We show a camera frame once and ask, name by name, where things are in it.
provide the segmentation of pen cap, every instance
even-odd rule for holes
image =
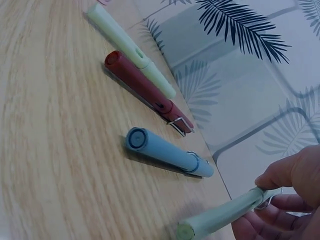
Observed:
[[[168,99],[173,99],[176,96],[176,91],[162,75],[153,61],[150,61],[145,68],[140,70],[164,95],[166,95]]]
[[[214,173],[207,161],[181,150],[145,128],[133,127],[126,135],[125,146],[132,151],[179,167],[189,174],[208,178]]]

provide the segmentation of pen end cap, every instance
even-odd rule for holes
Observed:
[[[178,224],[176,230],[176,238],[178,240],[192,240],[195,237],[195,232],[189,224]]]
[[[113,51],[113,52],[109,53],[104,60],[104,65],[107,66],[107,65],[114,64],[116,61],[118,61],[120,56],[121,56],[121,54],[119,51]]]

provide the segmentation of finger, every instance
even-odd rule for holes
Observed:
[[[304,229],[301,239],[318,240],[320,239],[320,207],[313,214],[309,224]]]
[[[292,187],[291,172],[299,157],[299,153],[296,153],[275,161],[255,180],[255,184],[265,190]]]
[[[292,232],[270,226],[251,211],[235,221],[232,229],[237,240],[289,240],[292,237]]]
[[[296,230],[305,222],[301,221],[298,216],[286,213],[271,204],[263,210],[255,210],[254,212],[267,224],[285,231]]]
[[[231,227],[236,240],[265,240],[243,216],[231,223]]]
[[[298,194],[281,194],[274,196],[271,204],[287,212],[311,213],[314,209]]]

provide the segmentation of palm leaf print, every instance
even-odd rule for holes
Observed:
[[[248,5],[234,3],[233,0],[196,0],[196,2],[200,4],[198,10],[204,10],[199,21],[204,25],[207,35],[215,29],[215,35],[224,34],[225,41],[229,35],[233,45],[237,40],[240,51],[244,54],[247,51],[262,60],[263,49],[270,62],[273,57],[277,63],[281,63],[282,60],[289,63],[284,52],[291,46],[286,45],[280,35],[265,33],[276,28],[267,21],[266,16],[247,8]]]
[[[160,50],[161,54],[163,55],[163,48],[165,46],[164,41],[160,40],[160,36],[162,31],[160,30],[160,25],[158,22],[153,19],[150,21],[149,19],[146,21],[146,25],[143,25],[139,29],[140,37],[143,39],[144,43],[151,42],[152,40],[155,41],[156,46],[151,47],[154,51]]]
[[[292,108],[302,109],[309,122],[298,112],[289,112],[277,119],[265,131],[262,145],[257,149],[267,155],[281,154],[287,157],[299,152],[306,146],[316,145],[320,133],[320,88],[312,87],[305,90],[307,96],[296,98],[295,101],[286,100],[286,107],[280,108],[280,113]]]
[[[210,121],[211,113],[203,108],[217,104],[214,100],[221,88],[216,74],[207,76],[209,66],[206,62],[193,60],[191,65],[184,67],[184,72],[177,71],[175,80],[186,103],[200,129],[202,124]]]
[[[192,4],[191,0],[169,0],[169,5],[174,4],[177,5],[177,2],[180,2],[184,5],[188,4]]]
[[[310,20],[310,27],[320,39],[320,0],[299,0],[307,20]]]

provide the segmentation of wood grain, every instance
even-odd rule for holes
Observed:
[[[180,137],[104,73],[114,48],[84,18],[93,3],[0,0],[0,239],[175,239],[178,220],[229,200],[218,171],[193,178],[123,149],[138,126],[213,164],[199,131]],[[109,12],[122,4],[134,7]],[[126,29],[141,21],[133,7]],[[191,117],[179,92],[174,102]]]

